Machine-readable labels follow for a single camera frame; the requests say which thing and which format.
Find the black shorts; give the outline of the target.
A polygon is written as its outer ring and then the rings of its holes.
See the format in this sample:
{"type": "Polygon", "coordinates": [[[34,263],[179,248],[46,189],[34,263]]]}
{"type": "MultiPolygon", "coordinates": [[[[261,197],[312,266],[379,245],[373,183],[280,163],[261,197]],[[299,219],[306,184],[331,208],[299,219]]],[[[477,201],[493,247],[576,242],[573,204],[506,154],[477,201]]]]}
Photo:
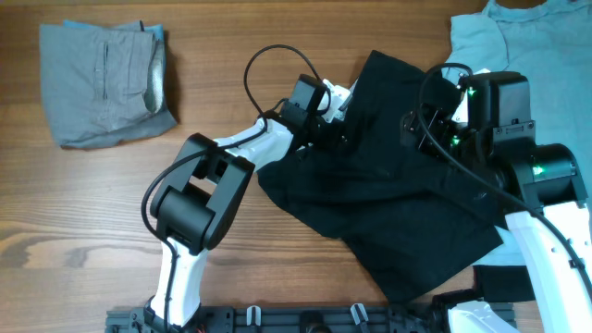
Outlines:
{"type": "Polygon", "coordinates": [[[459,91],[395,57],[367,58],[329,146],[287,154],[259,170],[270,200],[319,234],[344,241],[387,299],[406,303],[502,243],[497,201],[466,174],[401,143],[418,96],[452,110],[459,91]]]}

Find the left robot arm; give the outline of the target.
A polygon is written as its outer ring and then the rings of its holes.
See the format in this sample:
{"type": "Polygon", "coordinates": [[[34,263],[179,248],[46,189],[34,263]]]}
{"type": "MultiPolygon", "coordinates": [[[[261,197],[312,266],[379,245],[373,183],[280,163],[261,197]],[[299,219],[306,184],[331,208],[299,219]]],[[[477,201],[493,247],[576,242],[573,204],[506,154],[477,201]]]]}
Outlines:
{"type": "Polygon", "coordinates": [[[137,327],[151,332],[202,332],[202,279],[208,254],[226,236],[255,172],[316,142],[341,124],[352,90],[301,75],[292,94],[248,129],[211,140],[185,141],[175,162],[142,200],[142,215],[156,220],[163,259],[156,294],[137,327]]]}

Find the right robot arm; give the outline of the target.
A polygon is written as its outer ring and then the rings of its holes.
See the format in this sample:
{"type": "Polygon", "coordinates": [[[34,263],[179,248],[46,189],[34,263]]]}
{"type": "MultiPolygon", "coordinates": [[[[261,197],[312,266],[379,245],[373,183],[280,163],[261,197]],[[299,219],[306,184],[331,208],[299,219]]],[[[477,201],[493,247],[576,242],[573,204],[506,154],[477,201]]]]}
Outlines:
{"type": "Polygon", "coordinates": [[[530,84],[522,74],[466,72],[456,87],[467,116],[460,122],[425,99],[439,70],[431,68],[419,86],[411,115],[417,149],[503,201],[545,330],[590,331],[590,214],[574,154],[560,143],[537,144],[530,84]]]}

